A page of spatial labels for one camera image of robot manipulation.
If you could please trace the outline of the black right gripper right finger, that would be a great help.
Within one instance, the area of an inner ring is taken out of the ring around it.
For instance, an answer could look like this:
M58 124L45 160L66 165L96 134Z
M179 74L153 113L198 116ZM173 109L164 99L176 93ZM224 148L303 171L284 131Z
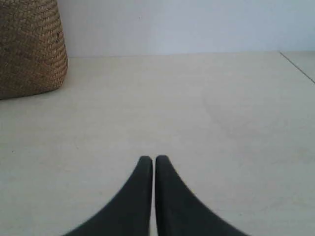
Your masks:
M207 208L166 155L156 157L155 209L159 236L244 236Z

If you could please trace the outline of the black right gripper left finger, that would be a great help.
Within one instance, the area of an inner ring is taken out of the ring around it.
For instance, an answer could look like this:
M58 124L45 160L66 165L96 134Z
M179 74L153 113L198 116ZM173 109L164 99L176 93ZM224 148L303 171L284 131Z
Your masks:
M153 161L141 156L119 192L97 214L67 236L148 236L152 207Z

